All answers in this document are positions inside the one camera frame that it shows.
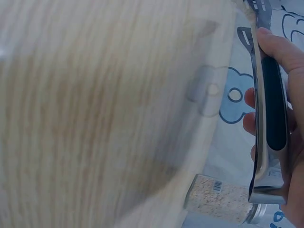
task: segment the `light wood grain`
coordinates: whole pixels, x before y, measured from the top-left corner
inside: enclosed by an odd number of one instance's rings
[[[228,66],[234,20],[229,0],[0,1],[0,227],[177,226],[218,118],[185,94]]]

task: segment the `spatula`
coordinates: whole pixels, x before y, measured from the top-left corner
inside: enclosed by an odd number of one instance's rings
[[[256,156],[249,202],[285,204],[282,186],[289,178],[285,88],[278,63],[261,50],[256,39],[256,29],[270,29],[272,9],[269,0],[248,0],[244,3],[247,6],[246,15],[251,15],[248,13],[251,10],[256,16],[251,28],[252,37],[247,36],[250,44],[254,44],[254,51],[245,45],[251,56],[255,56],[252,64],[256,99]]]

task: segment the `black handle grip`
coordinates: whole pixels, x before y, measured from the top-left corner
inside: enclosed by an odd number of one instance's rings
[[[278,63],[271,57],[262,59],[266,103],[266,139],[269,147],[279,151],[287,143],[287,114],[282,77]]]

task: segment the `metal lid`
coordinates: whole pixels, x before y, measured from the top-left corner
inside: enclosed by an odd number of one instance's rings
[[[252,214],[248,217],[247,223],[258,224],[263,218],[267,204],[254,204],[252,207]]]

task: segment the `barcode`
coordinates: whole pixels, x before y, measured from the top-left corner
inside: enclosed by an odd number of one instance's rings
[[[215,180],[213,184],[213,191],[221,192],[222,191],[222,182]]]

